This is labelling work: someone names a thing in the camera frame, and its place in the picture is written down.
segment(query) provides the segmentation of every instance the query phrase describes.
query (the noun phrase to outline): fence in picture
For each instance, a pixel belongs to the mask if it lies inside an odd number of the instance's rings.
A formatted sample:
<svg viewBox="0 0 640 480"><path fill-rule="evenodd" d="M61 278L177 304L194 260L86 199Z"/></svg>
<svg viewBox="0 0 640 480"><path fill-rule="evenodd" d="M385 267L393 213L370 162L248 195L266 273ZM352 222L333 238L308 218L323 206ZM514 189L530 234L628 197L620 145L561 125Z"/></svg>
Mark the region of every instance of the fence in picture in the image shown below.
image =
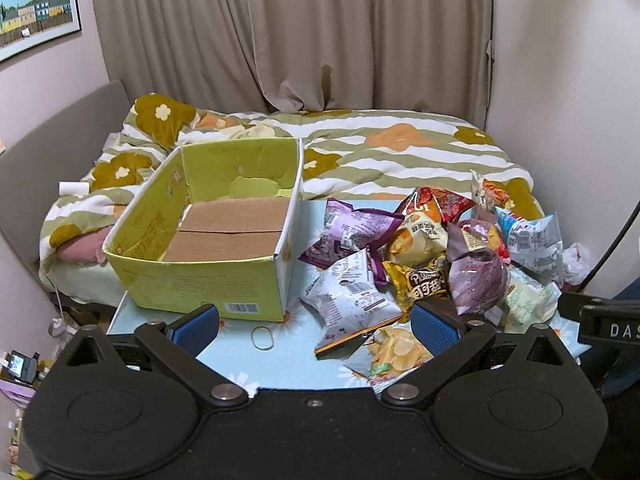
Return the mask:
<svg viewBox="0 0 640 480"><path fill-rule="evenodd" d="M12 43L13 41L22 40L24 37L30 36L31 34L47 30L48 28L65 25L65 23L71 23L73 20L74 17L70 12L62 12L55 16L51 16L50 18L38 20L37 22L30 23L23 27L14 28L14 30L0 34L0 48Z"/></svg>

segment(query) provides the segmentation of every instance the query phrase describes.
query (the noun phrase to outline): pink pillow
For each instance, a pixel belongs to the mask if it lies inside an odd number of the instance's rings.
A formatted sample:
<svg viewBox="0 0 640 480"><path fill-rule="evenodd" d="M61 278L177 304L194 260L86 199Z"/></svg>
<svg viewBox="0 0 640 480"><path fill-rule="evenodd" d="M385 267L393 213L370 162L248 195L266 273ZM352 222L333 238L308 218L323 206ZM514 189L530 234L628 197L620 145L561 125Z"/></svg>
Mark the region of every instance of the pink pillow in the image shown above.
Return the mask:
<svg viewBox="0 0 640 480"><path fill-rule="evenodd" d="M58 247L56 253L70 264L103 263L107 257L102 252L102 243L113 226L103 227L92 233L77 236Z"/></svg>

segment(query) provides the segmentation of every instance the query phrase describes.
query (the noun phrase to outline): small screen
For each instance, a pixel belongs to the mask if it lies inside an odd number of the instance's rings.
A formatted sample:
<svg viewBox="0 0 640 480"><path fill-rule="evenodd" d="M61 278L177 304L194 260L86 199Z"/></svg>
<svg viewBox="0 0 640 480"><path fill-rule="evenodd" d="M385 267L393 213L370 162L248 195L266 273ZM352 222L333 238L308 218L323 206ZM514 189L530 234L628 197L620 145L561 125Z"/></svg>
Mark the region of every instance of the small screen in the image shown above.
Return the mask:
<svg viewBox="0 0 640 480"><path fill-rule="evenodd" d="M24 366L24 357L12 354L11 361L9 361L9 373L14 377L20 377L22 374L22 367Z"/></svg>

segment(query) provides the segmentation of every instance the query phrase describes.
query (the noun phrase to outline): black cable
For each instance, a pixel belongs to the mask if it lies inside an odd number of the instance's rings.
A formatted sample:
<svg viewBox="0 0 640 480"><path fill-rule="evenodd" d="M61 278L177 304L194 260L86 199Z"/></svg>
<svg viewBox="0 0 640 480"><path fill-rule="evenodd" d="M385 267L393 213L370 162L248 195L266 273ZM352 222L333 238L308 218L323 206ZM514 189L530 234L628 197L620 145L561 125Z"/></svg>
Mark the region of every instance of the black cable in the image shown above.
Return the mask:
<svg viewBox="0 0 640 480"><path fill-rule="evenodd" d="M638 214L640 214L640 202L636 204L636 208L631 213L631 216L626 220L624 227L620 230L620 232L618 233L618 236L616 236L616 239L613 240L613 243L609 246L609 249L607 249L607 251L603 254L603 256L601 257L600 261L596 264L596 266L593 267L593 269L591 269L591 272L587 274L587 277L582 280L582 283L578 285L576 292L582 292L584 288L587 285L589 285L589 282L595 277L598 271L602 268L602 266L606 263L609 257L613 254L613 251L616 250L616 247L620 245L622 238L624 238L626 233L629 231L629 229L631 229L631 226L636 221Z"/></svg>

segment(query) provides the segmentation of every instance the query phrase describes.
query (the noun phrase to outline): light blue tablecloth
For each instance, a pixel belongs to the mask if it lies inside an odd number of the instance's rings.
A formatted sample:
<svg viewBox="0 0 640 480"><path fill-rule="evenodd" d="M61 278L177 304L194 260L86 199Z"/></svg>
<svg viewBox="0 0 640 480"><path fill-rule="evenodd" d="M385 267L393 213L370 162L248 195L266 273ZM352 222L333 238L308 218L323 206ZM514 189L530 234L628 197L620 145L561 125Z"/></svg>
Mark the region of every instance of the light blue tablecloth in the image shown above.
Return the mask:
<svg viewBox="0 0 640 480"><path fill-rule="evenodd" d="M393 200L356 200L356 208L375 207L393 210L398 202ZM294 256L299 256L318 239L323 228L324 201L302 201L300 204L299 232L296 234ZM303 291L318 275L315 267L300 262L293 265L289 306L284 323L245 321L229 319L223 321L220 334L198 359L218 373L245 388L251 395L258 387L281 389L320 390L334 388L356 388L367 386L364 378L356 376L344 367L342 359L356 348L345 348L334 352L331 358L318 360L314 346L320 337L322 319L315 311L300 303ZM125 295L111 322L108 333L132 333L148 319L172 322L180 314L162 310L141 308ZM558 313L551 326L561 335L562 342L574 357L588 346L577 342L577 323L564 320ZM258 350L251 339L252 330L267 327L273 334L273 348ZM271 343L268 330L260 329L254 334L256 346L267 347Z"/></svg>

